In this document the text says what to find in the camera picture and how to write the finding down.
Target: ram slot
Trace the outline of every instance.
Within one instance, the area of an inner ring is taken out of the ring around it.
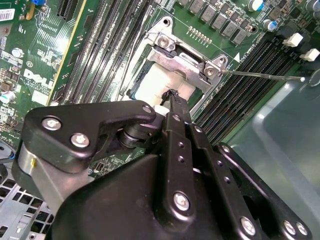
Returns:
[[[73,70],[65,86],[64,92],[66,93],[66,97],[64,99],[64,103],[73,103],[72,98],[74,92],[76,91],[76,85],[78,85],[79,81],[81,81],[80,77],[83,73],[83,70],[88,65],[91,53],[95,47],[101,30],[105,25],[106,20],[108,19],[111,6],[114,4],[114,2],[117,1],[113,0],[110,2],[110,0],[102,0],[98,6],[98,12],[94,18],[92,27],[87,34],[84,46],[77,58],[77,61],[74,64]]]
[[[145,9],[146,3],[148,0],[134,0],[131,4],[131,7],[125,12],[124,18],[122,19],[120,26],[121,28],[118,29],[116,36],[114,37],[114,41],[112,41],[112,45],[110,46],[108,52],[103,58],[101,65],[99,66],[99,70],[97,74],[91,81],[89,85],[88,91],[86,92],[85,98],[82,103],[91,103],[95,102],[99,92],[96,92],[94,95],[97,86],[102,86],[103,84],[111,84],[112,79],[107,81],[108,73],[111,70],[112,64],[121,54],[121,49],[124,48],[126,42],[129,38],[132,38],[132,32],[135,28],[135,25]]]

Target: electronic component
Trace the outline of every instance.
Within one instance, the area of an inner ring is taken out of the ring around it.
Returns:
[[[246,38],[247,33],[246,31],[240,29],[240,31],[236,34],[236,36],[233,38],[232,42],[239,45],[243,42],[243,40]]]
[[[221,7],[220,12],[223,13],[223,14],[225,14],[225,13],[228,11],[229,8],[230,8],[230,5],[227,4],[227,3],[225,3],[225,4],[223,4],[223,6]]]
[[[162,94],[169,89],[177,90],[180,97],[188,100],[196,87],[186,82],[180,74],[154,63],[144,76],[134,98],[145,101],[151,106],[159,105]]]
[[[219,13],[211,26],[214,29],[220,30],[225,24],[226,20],[227,20],[227,17]]]
[[[231,17],[230,17],[230,20],[233,21],[233,22],[236,22],[237,18],[240,16],[240,13],[238,13],[237,11],[235,11]]]
[[[197,14],[204,4],[205,4],[205,0],[194,0],[189,7],[189,11],[192,12],[193,14]]]
[[[12,71],[9,71],[9,70],[5,71],[5,77],[8,78],[8,79],[11,79]]]
[[[12,73],[11,80],[12,80],[12,81],[15,81],[15,82],[18,82],[18,80],[19,80],[19,75],[13,72],[13,73]]]
[[[249,0],[247,3],[247,8],[250,12],[260,11],[263,7],[263,0]]]
[[[208,5],[207,8],[204,10],[203,14],[201,15],[201,19],[206,23],[210,23],[215,13],[216,10],[211,5]]]
[[[320,1],[319,0],[309,0],[305,4],[305,9],[309,12],[319,12],[320,11]]]
[[[272,19],[272,20],[277,20],[280,15],[281,15],[281,9],[278,8],[278,7],[275,7],[269,14],[269,18]]]
[[[44,5],[46,3],[46,0],[31,0],[31,2],[35,5]]]
[[[228,23],[228,25],[224,28],[222,34],[226,37],[231,37],[231,35],[236,31],[237,25],[232,21]]]
[[[294,48],[299,45],[299,43],[302,41],[303,38],[304,37],[300,33],[296,32],[288,39],[283,40],[282,43],[287,47]]]
[[[296,19],[297,17],[299,17],[301,14],[301,11],[299,10],[299,8],[295,7],[291,12],[290,12],[290,16],[293,17],[294,19]]]
[[[16,98],[16,95],[13,91],[5,91],[0,96],[0,102],[4,104],[8,104],[10,102],[13,102]]]
[[[22,49],[15,47],[14,49],[12,49],[11,51],[12,55],[18,59],[22,58],[25,54],[24,51],[22,51]]]
[[[269,32],[274,31],[277,28],[277,22],[271,21],[270,19],[266,19],[262,24],[263,28],[268,30]]]
[[[217,2],[218,0],[210,0],[210,4],[214,7],[217,5]]]
[[[319,55],[320,51],[316,48],[312,48],[306,52],[306,54],[300,55],[300,58],[308,62],[313,62]]]
[[[286,5],[286,3],[287,3],[287,0],[281,0],[278,4],[278,7],[282,9]]]
[[[9,82],[2,82],[0,88],[2,92],[8,92],[12,90],[13,85]]]
[[[178,3],[184,7],[187,5],[188,2],[189,0],[178,0]]]
[[[67,22],[74,17],[79,0],[60,0],[57,16],[63,17]]]
[[[247,19],[244,19],[243,22],[240,24],[240,28],[246,29],[250,22]]]

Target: screw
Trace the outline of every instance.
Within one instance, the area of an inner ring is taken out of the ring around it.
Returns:
[[[247,234],[251,236],[254,236],[256,234],[256,229],[248,218],[243,216],[241,218],[241,225]]]
[[[174,120],[180,122],[180,117],[178,115],[173,115],[172,117],[174,118]]]
[[[160,37],[158,40],[158,45],[165,49],[169,45],[169,39],[164,36]]]
[[[194,129],[198,132],[198,133],[202,133],[202,129],[198,126],[194,126]]]
[[[85,148],[89,146],[90,141],[86,135],[82,133],[76,133],[72,135],[71,143],[78,148]]]
[[[173,196],[174,204],[181,211],[187,211],[190,207],[190,203],[186,195],[176,192]]]
[[[227,152],[227,153],[230,153],[230,149],[227,147],[227,146],[222,146],[222,149]]]
[[[300,222],[296,223],[296,227],[299,229],[300,233],[302,233],[305,236],[308,235],[306,228]]]
[[[48,117],[42,121],[42,126],[50,131],[56,131],[61,128],[61,122],[55,118]]]
[[[152,112],[152,110],[151,110],[148,106],[146,106],[146,105],[142,106],[142,109],[143,109],[145,112],[147,112],[148,114],[150,114],[150,113]]]
[[[283,224],[288,233],[290,233],[291,235],[296,235],[296,230],[294,229],[294,227],[291,225],[290,222],[284,221]]]

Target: electrolytic capacitor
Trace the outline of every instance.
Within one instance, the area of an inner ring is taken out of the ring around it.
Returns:
[[[263,28],[268,30],[269,32],[272,32],[277,28],[277,22],[271,21],[270,19],[264,20],[262,24]]]
[[[16,95],[13,91],[5,91],[0,96],[0,101],[4,104],[8,104],[10,102],[13,102],[16,98]]]
[[[247,8],[250,12],[260,11],[263,7],[263,0],[249,0],[247,4]]]
[[[305,9],[309,12],[320,12],[320,1],[309,0],[305,4]]]

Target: hex bolt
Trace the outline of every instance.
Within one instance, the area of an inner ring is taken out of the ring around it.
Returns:
[[[252,222],[248,218],[243,216],[241,218],[241,225],[247,234],[251,236],[254,236],[256,234],[255,226],[252,224]]]
[[[290,233],[291,235],[296,235],[296,230],[294,229],[294,227],[291,225],[290,222],[284,221],[283,225],[288,233]]]
[[[181,192],[176,192],[173,196],[174,204],[181,211],[187,211],[190,207],[189,200],[186,195]]]
[[[78,148],[85,148],[89,146],[89,138],[83,133],[76,133],[71,137],[71,143]]]
[[[161,47],[161,48],[167,48],[169,46],[169,39],[167,37],[164,37],[164,36],[161,36],[159,39],[158,39],[158,45]]]
[[[300,233],[307,236],[308,235],[308,231],[305,228],[305,226],[303,226],[300,222],[296,223],[296,227],[299,229]]]
[[[61,128],[61,122],[53,117],[47,117],[42,121],[42,126],[50,131],[56,131]]]

